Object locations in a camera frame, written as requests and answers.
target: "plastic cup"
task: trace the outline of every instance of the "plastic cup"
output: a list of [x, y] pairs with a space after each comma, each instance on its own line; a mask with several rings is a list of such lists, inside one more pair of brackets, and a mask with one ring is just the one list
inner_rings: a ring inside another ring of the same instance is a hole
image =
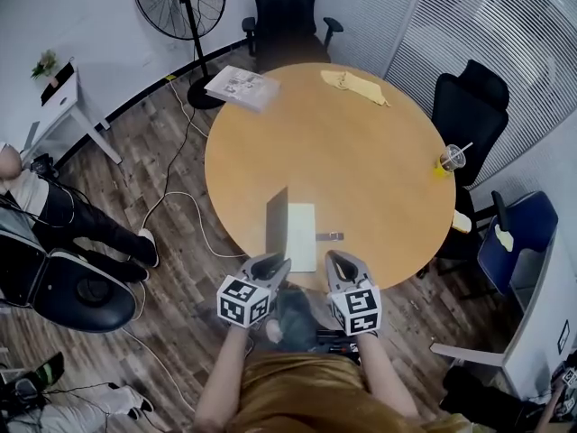
[[465, 158], [464, 152], [459, 154], [460, 150], [461, 148], [454, 144], [449, 144], [444, 148], [444, 152], [435, 163], [435, 173], [439, 176], [445, 176], [464, 167], [467, 159]]

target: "yellow cloth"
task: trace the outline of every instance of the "yellow cloth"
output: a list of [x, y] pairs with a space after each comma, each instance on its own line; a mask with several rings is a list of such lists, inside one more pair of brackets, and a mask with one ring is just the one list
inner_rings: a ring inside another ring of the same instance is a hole
[[247, 364], [228, 433], [471, 433], [462, 416], [418, 426], [373, 398], [342, 356], [274, 354]]
[[370, 82], [369, 80], [358, 78], [351, 74], [351, 72], [321, 70], [321, 77], [327, 84], [333, 87], [341, 90], [354, 91], [355, 93], [368, 98], [373, 103], [377, 103], [379, 106], [387, 105], [390, 107], [387, 99], [382, 95], [379, 85]]

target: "fan base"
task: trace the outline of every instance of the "fan base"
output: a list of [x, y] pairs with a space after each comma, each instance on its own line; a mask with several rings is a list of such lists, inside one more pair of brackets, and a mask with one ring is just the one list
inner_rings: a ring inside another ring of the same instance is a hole
[[195, 109], [214, 109], [224, 104], [222, 99], [210, 97], [205, 90], [205, 86], [215, 76], [202, 77], [194, 82], [187, 93], [188, 103]]

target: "office chair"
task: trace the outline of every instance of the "office chair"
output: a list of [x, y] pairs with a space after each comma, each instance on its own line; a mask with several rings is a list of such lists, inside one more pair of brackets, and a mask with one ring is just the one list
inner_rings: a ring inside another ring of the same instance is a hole
[[[473, 143], [466, 152], [466, 165], [454, 174], [455, 209], [472, 220], [472, 230], [469, 234], [450, 230], [437, 258], [471, 261], [477, 256], [482, 239], [475, 221], [489, 215], [490, 210], [475, 213], [469, 190], [464, 186], [476, 180], [493, 144], [505, 130], [508, 101], [505, 81], [474, 60], [469, 60], [459, 77], [442, 74], [436, 82], [431, 119], [436, 129], [447, 144], [464, 147]], [[424, 277], [427, 271], [428, 265], [417, 276]]]
[[32, 308], [60, 326], [116, 330], [133, 317], [136, 299], [117, 279], [62, 249], [44, 251], [26, 217], [0, 208], [0, 290], [4, 305]]
[[315, 0], [255, 0], [258, 18], [245, 18], [243, 30], [257, 70], [266, 72], [301, 62], [330, 62], [327, 49], [342, 25], [324, 18], [325, 43], [315, 36]]
[[505, 212], [505, 227], [514, 239], [513, 251], [507, 252], [499, 242], [495, 234], [495, 225], [499, 221], [493, 218], [477, 255], [479, 266], [495, 286], [489, 293], [498, 291], [503, 295], [509, 291], [521, 251], [531, 249], [534, 252], [544, 252], [559, 221], [557, 212], [543, 191], [527, 194], [508, 206]]

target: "table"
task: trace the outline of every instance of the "table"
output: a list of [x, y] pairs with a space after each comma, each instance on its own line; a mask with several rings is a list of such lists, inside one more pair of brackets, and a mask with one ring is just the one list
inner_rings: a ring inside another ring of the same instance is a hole
[[[102, 126], [108, 130], [110, 124], [106, 121], [102, 113], [98, 113], [98, 120]], [[34, 152], [38, 149], [41, 142], [48, 137], [54, 129], [71, 115], [77, 121], [84, 131], [92, 138], [96, 144], [102, 149], [114, 163], [118, 164], [122, 161], [118, 153], [112, 148], [110, 144], [96, 131], [94, 126], [90, 123], [82, 109], [78, 106], [78, 73], [74, 72], [72, 76], [62, 85], [54, 96], [51, 97], [44, 106], [39, 107], [38, 111], [34, 113], [34, 120], [31, 121], [30, 126], [35, 121], [40, 121], [36, 135], [32, 141], [32, 146], [23, 153], [23, 160], [29, 161]], [[13, 146], [21, 151], [25, 141], [21, 143], [13, 143]]]
[[[322, 69], [349, 70], [380, 84], [391, 107], [328, 86]], [[291, 273], [299, 286], [328, 290], [325, 253], [362, 258], [381, 288], [415, 274], [435, 255], [453, 220], [453, 176], [434, 175], [444, 149], [418, 105], [391, 84], [334, 64], [269, 72], [280, 92], [262, 113], [227, 104], [206, 146], [208, 194], [228, 234], [250, 256], [265, 252], [266, 204], [288, 187], [289, 202], [314, 203], [317, 270]]]
[[[533, 294], [515, 335], [503, 353], [433, 344], [431, 351], [465, 361], [500, 367], [513, 392], [534, 399], [550, 390], [551, 375], [567, 359], [577, 331], [577, 280], [559, 230], [549, 245]], [[566, 343], [558, 343], [567, 329]]]

